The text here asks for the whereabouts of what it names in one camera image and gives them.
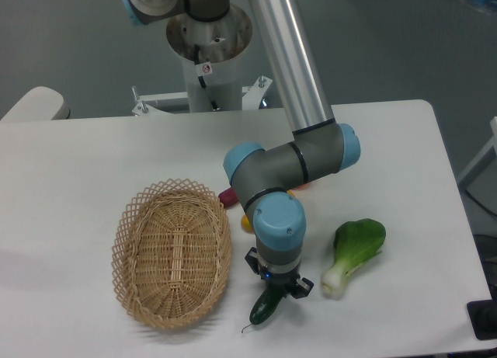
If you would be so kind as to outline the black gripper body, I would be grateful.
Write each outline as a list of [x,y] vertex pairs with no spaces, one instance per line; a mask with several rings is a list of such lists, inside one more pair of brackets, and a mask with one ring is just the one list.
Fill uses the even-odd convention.
[[297,280],[300,278],[299,271],[299,265],[283,273],[275,273],[269,267],[259,265],[259,275],[267,285],[276,284],[277,286],[284,287],[286,290],[293,290],[296,287]]

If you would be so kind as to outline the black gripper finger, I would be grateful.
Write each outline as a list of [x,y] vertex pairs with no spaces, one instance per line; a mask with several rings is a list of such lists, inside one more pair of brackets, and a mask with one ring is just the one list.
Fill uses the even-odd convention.
[[247,254],[245,255],[245,261],[249,265],[250,269],[252,272],[256,275],[260,274],[260,269],[259,269],[259,258],[258,258],[258,251],[256,247],[251,247]]
[[307,278],[298,278],[285,285],[285,290],[293,298],[305,298],[314,287],[314,283]]

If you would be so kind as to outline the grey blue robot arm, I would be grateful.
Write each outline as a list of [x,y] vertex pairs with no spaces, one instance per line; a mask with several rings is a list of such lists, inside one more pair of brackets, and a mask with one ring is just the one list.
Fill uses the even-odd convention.
[[297,0],[248,1],[251,14],[231,0],[122,0],[136,24],[167,21],[194,113],[259,105],[253,92],[242,91],[236,65],[253,30],[259,31],[294,138],[269,150],[257,143],[236,146],[224,170],[255,231],[247,263],[267,284],[301,298],[313,287],[299,274],[306,218],[289,190],[355,164],[360,143],[350,126],[335,121]]

